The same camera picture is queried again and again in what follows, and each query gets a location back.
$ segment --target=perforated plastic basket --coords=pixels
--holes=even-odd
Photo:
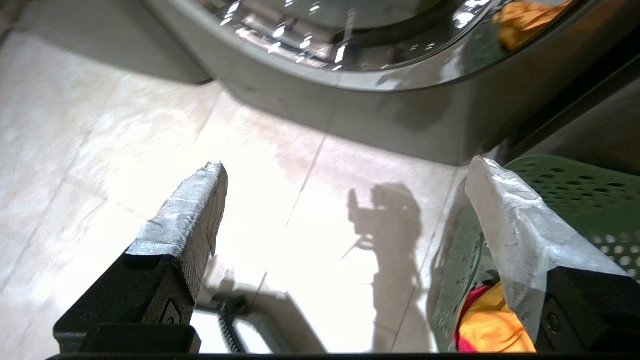
[[[640,177],[551,155],[525,156],[517,173],[561,218],[640,280]]]
[[[431,328],[440,352],[456,351],[453,332],[456,330],[462,302],[476,278],[483,245],[480,220],[469,205],[458,217],[456,231],[448,244],[438,300],[430,316]]]

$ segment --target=tiled floor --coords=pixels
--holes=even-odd
[[[425,312],[457,168],[272,117],[219,83],[129,73],[28,33],[0,51],[0,139],[7,358],[55,354],[55,321],[207,160],[221,160],[230,182],[200,300],[248,295],[300,351],[435,350]]]

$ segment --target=floor tile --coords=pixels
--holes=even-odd
[[[126,74],[81,147],[71,176],[152,218],[207,159],[193,147],[220,85]]]
[[[15,359],[55,354],[55,322],[127,248],[142,225],[139,216],[63,183],[0,294],[3,325],[12,330],[0,339],[0,348],[15,351]]]
[[[0,288],[9,279],[29,238],[7,225],[0,225]]]
[[[466,176],[466,168],[456,171],[450,194],[435,227],[433,246],[426,254],[420,271],[421,280],[414,288],[412,299],[406,308],[393,352],[438,352],[429,316],[435,310],[438,299],[440,279],[447,256],[446,244],[455,232],[458,215],[469,204],[464,194]]]
[[[22,33],[2,54],[0,222],[29,236],[118,76]]]
[[[266,267],[293,210],[322,132],[239,104],[223,92],[197,141],[229,176],[216,253],[237,265]]]
[[[333,296],[361,297],[353,302],[358,311],[372,314],[371,320],[395,333],[455,171],[329,137],[269,276],[294,295],[299,287],[325,279],[344,284],[344,291],[367,288],[366,294]],[[332,311],[320,300],[316,306]]]

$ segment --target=gray tape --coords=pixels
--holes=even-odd
[[[196,300],[207,261],[215,253],[227,185],[222,163],[207,163],[176,189],[155,218],[147,221],[125,254],[179,258],[189,292]]]
[[[480,156],[471,161],[466,191],[500,273],[504,298],[532,340],[538,338],[549,271],[564,266],[628,276],[495,161]]]

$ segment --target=laundry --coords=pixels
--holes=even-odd
[[[558,6],[547,6],[529,1],[514,1],[493,16],[500,26],[498,39],[505,50],[512,51],[546,28],[572,0]]]
[[[502,295],[502,283],[469,293],[454,335],[460,352],[536,352]]]

